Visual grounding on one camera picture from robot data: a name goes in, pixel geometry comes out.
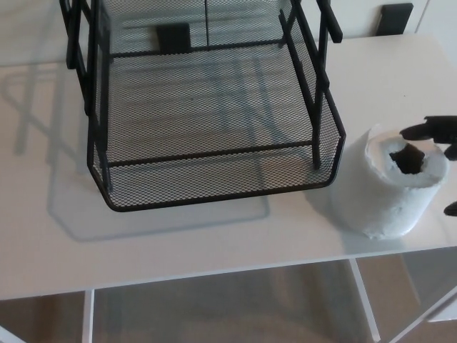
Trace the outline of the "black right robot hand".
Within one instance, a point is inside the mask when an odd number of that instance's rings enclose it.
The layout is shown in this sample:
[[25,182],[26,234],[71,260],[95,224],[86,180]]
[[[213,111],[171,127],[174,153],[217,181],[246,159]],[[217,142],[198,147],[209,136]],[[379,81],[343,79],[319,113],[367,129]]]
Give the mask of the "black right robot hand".
[[[456,161],[456,116],[427,116],[424,123],[400,131],[406,141],[432,140],[433,143],[447,144],[444,155],[449,161]],[[402,150],[391,154],[403,174],[418,174],[423,166],[425,154],[407,143]]]

